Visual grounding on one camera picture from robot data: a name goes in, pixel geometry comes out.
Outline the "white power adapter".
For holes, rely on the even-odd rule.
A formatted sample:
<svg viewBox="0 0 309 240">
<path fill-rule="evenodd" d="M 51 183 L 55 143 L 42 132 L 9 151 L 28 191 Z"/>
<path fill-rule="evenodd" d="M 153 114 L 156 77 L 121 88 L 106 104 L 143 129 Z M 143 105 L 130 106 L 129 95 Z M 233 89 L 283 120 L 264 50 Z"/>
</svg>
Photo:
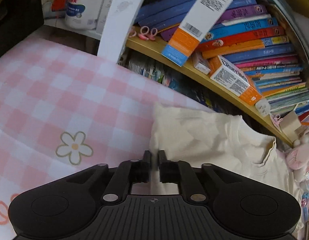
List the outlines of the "white power adapter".
<svg viewBox="0 0 309 240">
<path fill-rule="evenodd" d="M 266 98 L 262 98 L 256 102 L 255 108 L 258 110 L 262 117 L 266 117 L 270 114 L 271 106 Z"/>
</svg>

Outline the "cream t-shirt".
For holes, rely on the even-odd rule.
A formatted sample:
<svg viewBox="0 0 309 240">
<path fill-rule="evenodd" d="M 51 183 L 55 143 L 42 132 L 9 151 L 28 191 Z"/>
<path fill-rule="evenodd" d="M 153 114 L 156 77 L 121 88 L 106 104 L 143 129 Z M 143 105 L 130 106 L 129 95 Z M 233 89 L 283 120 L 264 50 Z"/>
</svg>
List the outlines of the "cream t-shirt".
<svg viewBox="0 0 309 240">
<path fill-rule="evenodd" d="M 277 152 L 275 137 L 257 133 L 241 116 L 156 105 L 150 151 L 154 155 L 152 193 L 172 192 L 162 183 L 158 151 L 194 169 L 207 200 L 180 202 L 216 238 L 294 239 L 301 221 L 302 190 Z"/>
</svg>

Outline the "pink white plush bunny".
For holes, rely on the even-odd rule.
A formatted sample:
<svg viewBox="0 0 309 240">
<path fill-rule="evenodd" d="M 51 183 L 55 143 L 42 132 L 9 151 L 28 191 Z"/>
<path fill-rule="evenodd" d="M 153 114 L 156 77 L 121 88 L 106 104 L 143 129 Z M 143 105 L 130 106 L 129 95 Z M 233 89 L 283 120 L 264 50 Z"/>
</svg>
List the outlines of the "pink white plush bunny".
<svg viewBox="0 0 309 240">
<path fill-rule="evenodd" d="M 293 142 L 293 149 L 286 155 L 286 163 L 293 171 L 295 181 L 309 179 L 309 130 Z"/>
</svg>

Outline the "pink checkered desk mat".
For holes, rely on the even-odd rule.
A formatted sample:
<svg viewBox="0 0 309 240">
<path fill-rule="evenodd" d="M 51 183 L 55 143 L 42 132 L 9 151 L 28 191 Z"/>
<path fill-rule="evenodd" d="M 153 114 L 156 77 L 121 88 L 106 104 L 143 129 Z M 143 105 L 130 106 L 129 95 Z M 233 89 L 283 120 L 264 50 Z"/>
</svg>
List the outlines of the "pink checkered desk mat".
<svg viewBox="0 0 309 240">
<path fill-rule="evenodd" d="M 203 106 L 83 51 L 84 38 L 42 26 L 0 58 L 0 239 L 18 194 L 148 148 L 156 102 Z"/>
</svg>

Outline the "wooden white bookshelf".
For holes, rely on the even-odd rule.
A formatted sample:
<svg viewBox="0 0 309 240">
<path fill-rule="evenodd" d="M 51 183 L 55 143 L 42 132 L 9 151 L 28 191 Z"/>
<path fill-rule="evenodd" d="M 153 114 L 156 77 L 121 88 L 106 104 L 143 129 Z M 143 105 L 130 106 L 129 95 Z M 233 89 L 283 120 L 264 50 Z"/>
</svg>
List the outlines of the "wooden white bookshelf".
<svg viewBox="0 0 309 240">
<path fill-rule="evenodd" d="M 297 51 L 302 56 L 302 60 L 306 62 L 306 74 L 309 74 L 309 41 L 306 39 L 305 31 L 302 30 L 302 26 L 299 23 L 300 19 L 305 19 L 305 17 L 295 14 L 293 9 L 290 7 L 286 0 L 262 0 L 266 5 L 270 6 L 270 10 L 279 17 L 279 22 L 284 25 L 289 31 L 289 36 L 293 38 L 293 44 L 297 46 Z M 274 126 L 271 118 L 269 116 L 263 117 L 259 111 L 254 107 L 250 106 L 246 102 L 239 99 L 233 93 L 223 88 L 221 85 L 211 80 L 207 75 L 203 74 L 194 67 L 193 58 L 188 58 L 184 66 L 180 67 L 164 57 L 161 52 L 167 43 L 162 40 L 161 37 L 156 38 L 155 41 L 143 41 L 137 37 L 128 37 L 126 39 L 126 44 L 123 48 L 133 49 L 143 55 L 146 55 L 154 60 L 157 60 L 170 68 L 184 74 L 185 76 L 191 78 L 192 80 L 200 83 L 206 88 L 210 89 L 219 96 L 223 97 L 225 100 L 229 101 L 247 115 L 257 121 L 259 124 L 269 130 L 277 138 L 288 144 L 293 145 L 293 141 L 286 136 L 281 130 Z"/>
</svg>

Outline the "white orange toothpaste box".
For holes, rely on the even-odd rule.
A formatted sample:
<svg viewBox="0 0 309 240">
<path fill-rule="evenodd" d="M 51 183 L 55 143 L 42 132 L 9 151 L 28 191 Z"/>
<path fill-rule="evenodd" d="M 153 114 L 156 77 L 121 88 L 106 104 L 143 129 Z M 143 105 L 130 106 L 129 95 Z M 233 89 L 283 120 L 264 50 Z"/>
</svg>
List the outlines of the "white orange toothpaste box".
<svg viewBox="0 0 309 240">
<path fill-rule="evenodd" d="M 253 106 L 262 98 L 254 82 L 225 57 L 216 56 L 208 59 L 208 64 L 209 77 L 242 101 Z"/>
</svg>

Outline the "white green milk tin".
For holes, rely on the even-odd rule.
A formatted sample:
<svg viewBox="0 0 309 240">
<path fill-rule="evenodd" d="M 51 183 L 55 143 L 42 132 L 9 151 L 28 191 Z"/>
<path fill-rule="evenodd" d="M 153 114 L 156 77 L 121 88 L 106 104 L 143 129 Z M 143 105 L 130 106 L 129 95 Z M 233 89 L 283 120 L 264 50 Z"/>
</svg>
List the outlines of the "white green milk tin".
<svg viewBox="0 0 309 240">
<path fill-rule="evenodd" d="M 78 30 L 96 28 L 104 0 L 68 0 L 65 24 Z"/>
</svg>

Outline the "beige pen holder organizer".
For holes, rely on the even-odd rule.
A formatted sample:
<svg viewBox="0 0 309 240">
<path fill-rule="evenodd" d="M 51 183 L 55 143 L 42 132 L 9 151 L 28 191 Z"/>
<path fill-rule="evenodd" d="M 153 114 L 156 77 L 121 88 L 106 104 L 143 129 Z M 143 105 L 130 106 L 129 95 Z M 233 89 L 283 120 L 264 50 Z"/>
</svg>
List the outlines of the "beige pen holder organizer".
<svg viewBox="0 0 309 240">
<path fill-rule="evenodd" d="M 282 118 L 279 126 L 287 137 L 291 138 L 291 140 L 295 140 L 298 138 L 296 130 L 300 128 L 302 124 L 295 111 L 291 111 Z"/>
</svg>

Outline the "usmile white orange box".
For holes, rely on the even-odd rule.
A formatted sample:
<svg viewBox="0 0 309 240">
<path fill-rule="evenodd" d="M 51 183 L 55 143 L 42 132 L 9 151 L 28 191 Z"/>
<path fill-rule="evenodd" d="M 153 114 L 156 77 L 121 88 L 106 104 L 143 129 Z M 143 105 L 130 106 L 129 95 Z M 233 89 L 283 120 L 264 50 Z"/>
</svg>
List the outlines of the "usmile white orange box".
<svg viewBox="0 0 309 240">
<path fill-rule="evenodd" d="M 183 66 L 233 0 L 196 0 L 162 50 L 162 55 Z"/>
</svg>

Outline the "row of leaning books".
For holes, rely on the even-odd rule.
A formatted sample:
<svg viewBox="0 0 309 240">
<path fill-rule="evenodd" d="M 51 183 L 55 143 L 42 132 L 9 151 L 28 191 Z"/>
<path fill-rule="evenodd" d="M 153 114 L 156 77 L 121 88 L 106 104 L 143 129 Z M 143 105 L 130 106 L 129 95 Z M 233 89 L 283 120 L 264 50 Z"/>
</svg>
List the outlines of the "row of leaning books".
<svg viewBox="0 0 309 240">
<path fill-rule="evenodd" d="M 193 56 L 222 56 L 267 99 L 272 114 L 309 112 L 306 54 L 281 0 L 232 0 Z"/>
</svg>

